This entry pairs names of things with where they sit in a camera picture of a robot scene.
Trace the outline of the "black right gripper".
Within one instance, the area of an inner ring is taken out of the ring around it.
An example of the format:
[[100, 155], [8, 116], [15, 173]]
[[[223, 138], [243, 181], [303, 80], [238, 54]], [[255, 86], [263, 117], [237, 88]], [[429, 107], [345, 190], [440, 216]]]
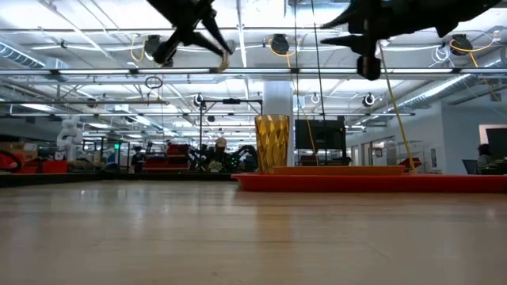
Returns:
[[374, 25], [379, 19], [381, 12], [381, 0], [355, 0], [349, 6], [352, 10], [345, 10], [333, 20], [322, 24], [321, 29], [349, 23], [349, 36], [339, 36], [320, 40], [321, 44], [328, 44], [350, 48], [357, 54], [375, 53], [375, 46], [378, 41], [378, 34], [374, 31]]

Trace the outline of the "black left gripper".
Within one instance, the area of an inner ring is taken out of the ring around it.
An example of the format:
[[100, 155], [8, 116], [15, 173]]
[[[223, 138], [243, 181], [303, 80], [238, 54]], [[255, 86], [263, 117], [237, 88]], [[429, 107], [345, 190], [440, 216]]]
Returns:
[[191, 32], [189, 43], [205, 48], [218, 56], [224, 57], [234, 53], [223, 38], [215, 20], [216, 11], [212, 8], [213, 0], [147, 0], [173, 27], [195, 28], [201, 21], [220, 47], [215, 46], [200, 32]]

